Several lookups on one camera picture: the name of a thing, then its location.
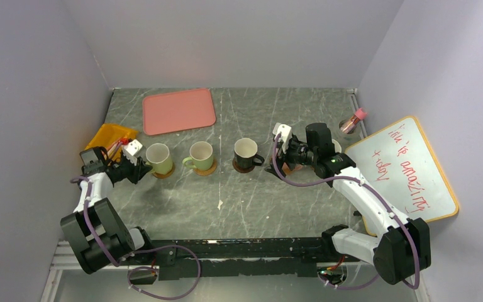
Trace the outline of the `woven coaster tan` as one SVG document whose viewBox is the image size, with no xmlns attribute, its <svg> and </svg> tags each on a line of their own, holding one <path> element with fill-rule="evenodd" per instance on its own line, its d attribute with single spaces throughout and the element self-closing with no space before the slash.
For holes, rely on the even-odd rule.
<svg viewBox="0 0 483 302">
<path fill-rule="evenodd" d="M 193 169 L 193 171 L 199 176 L 209 176 L 217 169 L 217 160 L 214 159 L 211 167 L 207 170 Z"/>
</svg>

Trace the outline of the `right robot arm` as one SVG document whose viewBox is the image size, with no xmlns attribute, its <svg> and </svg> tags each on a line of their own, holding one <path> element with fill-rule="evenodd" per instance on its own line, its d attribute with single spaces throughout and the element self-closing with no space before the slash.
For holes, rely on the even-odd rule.
<svg viewBox="0 0 483 302">
<path fill-rule="evenodd" d="M 289 125 L 277 123 L 272 130 L 272 158 L 267 172 L 292 186 L 307 187 L 287 179 L 283 166 L 310 166 L 319 180 L 341 193 L 370 222 L 375 235 L 333 226 L 321 234 L 321 255 L 335 261 L 349 255 L 374 267 L 388 284 L 403 282 L 418 289 L 420 272 L 431 265 L 430 229 L 422 218 L 411 219 L 374 189 L 347 154 L 337 152 L 326 123 L 312 123 L 300 141 Z"/>
</svg>

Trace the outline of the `green mug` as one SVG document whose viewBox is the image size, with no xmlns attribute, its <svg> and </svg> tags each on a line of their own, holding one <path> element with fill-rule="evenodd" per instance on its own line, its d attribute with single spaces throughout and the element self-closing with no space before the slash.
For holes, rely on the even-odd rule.
<svg viewBox="0 0 483 302">
<path fill-rule="evenodd" d="M 148 165 L 152 167 L 151 171 L 159 174 L 166 174 L 172 168 L 173 160 L 170 149 L 163 143 L 154 143 L 145 151 Z"/>
<path fill-rule="evenodd" d="M 208 142 L 196 142 L 189 149 L 189 156 L 182 164 L 189 169 L 209 170 L 213 165 L 213 146 Z"/>
</svg>

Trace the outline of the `light wooden coaster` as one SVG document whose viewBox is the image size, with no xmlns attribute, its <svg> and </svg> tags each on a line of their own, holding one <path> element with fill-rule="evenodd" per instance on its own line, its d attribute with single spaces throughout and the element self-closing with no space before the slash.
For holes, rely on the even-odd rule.
<svg viewBox="0 0 483 302">
<path fill-rule="evenodd" d="M 170 177 L 174 173 L 175 169 L 176 169 L 175 164 L 172 164 L 171 170 L 169 170 L 168 173 L 166 173 L 166 174 L 159 174 L 159 173 L 154 172 L 154 171 L 151 171 L 151 173 L 157 179 L 166 179 L 166 178 Z"/>
</svg>

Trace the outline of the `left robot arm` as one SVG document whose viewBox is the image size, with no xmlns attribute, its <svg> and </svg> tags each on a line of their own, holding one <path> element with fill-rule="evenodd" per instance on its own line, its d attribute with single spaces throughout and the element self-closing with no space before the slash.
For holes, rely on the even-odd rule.
<svg viewBox="0 0 483 302">
<path fill-rule="evenodd" d="M 141 158 L 129 159 L 122 154 L 112 161 L 104 147 L 82 151 L 81 174 L 71 181 L 80 190 L 78 205 L 60 221 L 60 227 L 80 267 L 92 274 L 131 256 L 138 264 L 149 263 L 155 247 L 146 231 L 128 228 L 117 214 L 108 196 L 117 182 L 137 184 L 151 167 Z"/>
</svg>

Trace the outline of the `green mug back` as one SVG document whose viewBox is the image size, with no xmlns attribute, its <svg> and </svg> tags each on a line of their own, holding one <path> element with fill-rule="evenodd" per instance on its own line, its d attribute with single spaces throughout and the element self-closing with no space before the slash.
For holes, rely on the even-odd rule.
<svg viewBox="0 0 483 302">
<path fill-rule="evenodd" d="M 148 165 L 152 167 L 151 171 L 159 174 L 166 174 L 172 168 L 173 160 L 170 149 L 163 143 L 154 143 L 145 151 Z"/>
</svg>

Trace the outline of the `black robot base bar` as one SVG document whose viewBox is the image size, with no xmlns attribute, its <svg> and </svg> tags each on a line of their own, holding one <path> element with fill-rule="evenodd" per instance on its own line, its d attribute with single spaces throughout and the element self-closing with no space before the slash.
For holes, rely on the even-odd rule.
<svg viewBox="0 0 483 302">
<path fill-rule="evenodd" d="M 124 266 L 154 267 L 161 281 L 181 278 L 276 276 L 316 277 L 324 268 L 357 259 L 330 249 L 320 237 L 153 240 Z"/>
</svg>

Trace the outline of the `pink mug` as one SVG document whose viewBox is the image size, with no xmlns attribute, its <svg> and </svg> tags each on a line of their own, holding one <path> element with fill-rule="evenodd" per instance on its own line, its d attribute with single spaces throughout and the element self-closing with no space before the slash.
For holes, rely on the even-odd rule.
<svg viewBox="0 0 483 302">
<path fill-rule="evenodd" d="M 303 165 L 300 165 L 300 164 L 296 164 L 293 168 L 290 168 L 286 163 L 283 164 L 282 166 L 282 171 L 284 172 L 285 175 L 290 175 L 296 171 L 299 171 L 301 169 L 303 169 L 304 166 Z"/>
<path fill-rule="evenodd" d="M 340 143 L 335 139 L 332 139 L 332 143 L 333 143 L 335 152 L 336 153 L 342 153 L 342 147 L 341 147 Z"/>
</svg>

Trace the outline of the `black mug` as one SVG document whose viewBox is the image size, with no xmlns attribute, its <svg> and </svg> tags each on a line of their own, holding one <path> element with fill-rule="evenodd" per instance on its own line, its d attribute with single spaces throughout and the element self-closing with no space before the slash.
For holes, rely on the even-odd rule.
<svg viewBox="0 0 483 302">
<path fill-rule="evenodd" d="M 241 168 L 262 166 L 265 159 L 258 154 L 258 145 L 251 138 L 241 138 L 234 144 L 234 159 Z"/>
</svg>

